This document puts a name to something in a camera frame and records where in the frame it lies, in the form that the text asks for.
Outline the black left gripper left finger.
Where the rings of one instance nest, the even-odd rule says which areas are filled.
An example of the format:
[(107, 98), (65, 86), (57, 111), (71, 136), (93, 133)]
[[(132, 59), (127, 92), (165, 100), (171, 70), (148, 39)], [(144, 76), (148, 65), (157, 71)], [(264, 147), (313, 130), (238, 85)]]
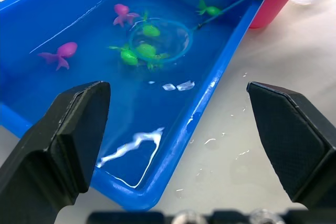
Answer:
[(59, 94), (1, 166), (1, 223), (54, 223), (88, 191), (110, 106), (110, 84)]

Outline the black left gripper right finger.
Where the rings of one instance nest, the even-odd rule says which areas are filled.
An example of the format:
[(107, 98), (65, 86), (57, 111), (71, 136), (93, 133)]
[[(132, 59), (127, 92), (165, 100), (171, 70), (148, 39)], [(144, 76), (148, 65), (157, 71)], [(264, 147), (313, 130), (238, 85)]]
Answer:
[(246, 88), (259, 137), (292, 202), (335, 207), (335, 126), (301, 93), (260, 82)]

